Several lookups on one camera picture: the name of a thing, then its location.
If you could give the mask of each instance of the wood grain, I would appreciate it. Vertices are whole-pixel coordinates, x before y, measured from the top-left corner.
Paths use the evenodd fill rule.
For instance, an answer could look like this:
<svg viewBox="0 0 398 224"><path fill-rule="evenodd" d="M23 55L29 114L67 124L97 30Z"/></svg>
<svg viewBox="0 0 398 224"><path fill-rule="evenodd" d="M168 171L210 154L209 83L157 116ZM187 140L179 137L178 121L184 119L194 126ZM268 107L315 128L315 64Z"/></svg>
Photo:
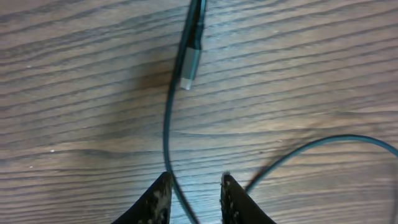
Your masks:
<svg viewBox="0 0 398 224"><path fill-rule="evenodd" d="M164 170L162 116L189 1L2 0L1 223L111 223ZM203 223L295 147L365 134L398 147L398 1L209 0L176 175ZM277 223L398 222L398 162L330 144L263 180ZM171 223L188 223L173 198Z"/></svg>

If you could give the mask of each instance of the brown wood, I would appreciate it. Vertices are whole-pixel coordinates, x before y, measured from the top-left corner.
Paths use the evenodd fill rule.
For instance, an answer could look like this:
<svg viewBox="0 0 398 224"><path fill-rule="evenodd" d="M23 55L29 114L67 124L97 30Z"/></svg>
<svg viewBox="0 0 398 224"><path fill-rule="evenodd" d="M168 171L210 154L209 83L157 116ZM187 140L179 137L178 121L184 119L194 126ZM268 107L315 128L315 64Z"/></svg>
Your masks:
<svg viewBox="0 0 398 224"><path fill-rule="evenodd" d="M1 223L111 223L164 171L165 93L188 1L2 0ZM202 223L220 177L245 186L312 139L398 147L398 1L212 0L192 91L172 120L176 175ZM309 150L252 193L278 223L392 223L398 162ZM171 223L188 223L173 197Z"/></svg>

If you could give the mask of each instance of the metal connector tip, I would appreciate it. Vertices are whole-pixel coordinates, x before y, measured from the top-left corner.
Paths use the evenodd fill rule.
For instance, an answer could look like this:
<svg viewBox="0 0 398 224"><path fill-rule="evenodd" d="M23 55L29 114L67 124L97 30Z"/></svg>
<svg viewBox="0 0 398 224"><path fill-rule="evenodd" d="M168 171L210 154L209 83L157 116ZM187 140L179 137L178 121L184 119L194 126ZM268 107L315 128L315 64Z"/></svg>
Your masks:
<svg viewBox="0 0 398 224"><path fill-rule="evenodd" d="M186 90L190 90L192 86L192 81L191 79L187 78L181 78L180 86L181 88L184 88Z"/></svg>

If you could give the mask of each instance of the thin black wire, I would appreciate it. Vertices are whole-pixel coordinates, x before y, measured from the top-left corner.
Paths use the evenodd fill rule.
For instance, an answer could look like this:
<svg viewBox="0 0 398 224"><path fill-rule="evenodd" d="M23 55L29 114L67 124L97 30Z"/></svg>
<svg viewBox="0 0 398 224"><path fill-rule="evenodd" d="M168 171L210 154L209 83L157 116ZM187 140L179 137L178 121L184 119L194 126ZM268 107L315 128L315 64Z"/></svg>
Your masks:
<svg viewBox="0 0 398 224"><path fill-rule="evenodd" d="M183 58L185 56L185 51L187 48L187 41L188 37L190 34L190 28L192 26L193 22L193 15L195 12L195 7L197 6L197 0L192 0L190 4L190 8L188 11L188 16L187 20L185 22L185 28L182 34L181 42L178 48L178 53L177 53L177 58L175 60L175 65L174 65L174 71L172 74L172 78L170 81L169 85L169 91L167 93L167 100L166 100L166 106L165 106L165 113L164 113L164 124L163 124L163 155L164 155L164 163L166 166L166 170L171 173L173 177L173 188L174 188L174 193L176 194L178 200L181 203L182 208L184 209L185 213L187 214L189 220L191 221L192 224L199 224L199 220L196 217L195 213L193 212L191 206L188 203L188 200L185 198L182 189L180 185L177 182L177 178L174 175L173 167L170 161L170 149L169 149L169 139L170 139L170 122L171 122L171 116L172 116L172 108L173 108L173 101L174 101L174 95L175 95L175 89L177 87L178 81L181 76L181 70L182 70L182 63L183 63ZM375 144L378 146L383 147L384 149L387 149L389 152L393 153L396 157L398 157L398 150L391 145L380 141L378 139L374 139L371 137L367 136L358 136L354 134L344 134L344 135L339 135L339 136L331 136L323 139L319 139L313 142L310 142L294 151L289 153L288 155L284 156L277 162L275 162L273 165L268 167L263 173L257 176L256 179L254 179L247 187L246 187L246 192L249 193L263 178L265 178L267 175L269 175L273 170L281 166L284 162L288 161L289 159L297 156L303 151L306 151L308 149L311 149L316 146L320 146L322 144L326 144L328 142L335 142L335 141L363 141L363 142L368 142L371 144Z"/></svg>

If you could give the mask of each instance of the wooden table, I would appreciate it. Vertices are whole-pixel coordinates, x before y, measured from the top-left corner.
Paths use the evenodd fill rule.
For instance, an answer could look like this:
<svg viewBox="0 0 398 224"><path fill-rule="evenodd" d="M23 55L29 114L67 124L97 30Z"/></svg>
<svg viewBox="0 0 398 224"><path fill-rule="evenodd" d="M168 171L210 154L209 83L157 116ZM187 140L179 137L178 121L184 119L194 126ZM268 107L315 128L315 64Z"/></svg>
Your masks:
<svg viewBox="0 0 398 224"><path fill-rule="evenodd" d="M2 0L1 223L111 223L164 171L165 94L189 1ZM209 0L203 57L171 148L202 223L220 177L245 186L311 140L398 147L398 1ZM385 223L398 162L346 142L251 194L277 223ZM173 196L171 223L188 223Z"/></svg>

